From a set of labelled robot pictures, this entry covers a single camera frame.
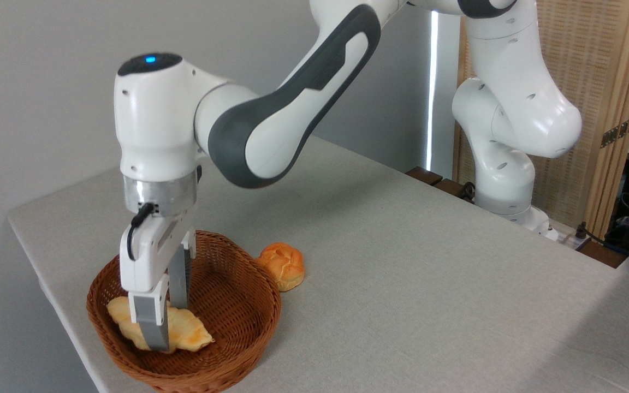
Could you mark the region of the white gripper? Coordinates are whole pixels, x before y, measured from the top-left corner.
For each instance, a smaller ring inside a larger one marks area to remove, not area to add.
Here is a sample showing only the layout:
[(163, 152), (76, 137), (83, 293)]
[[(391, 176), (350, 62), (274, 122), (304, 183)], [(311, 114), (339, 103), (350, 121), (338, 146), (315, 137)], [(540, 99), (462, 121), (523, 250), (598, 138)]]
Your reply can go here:
[(193, 211), (157, 216), (138, 211), (120, 243), (121, 284), (129, 292), (130, 318), (150, 350), (168, 352), (167, 292), (173, 307), (189, 308), (195, 258)]

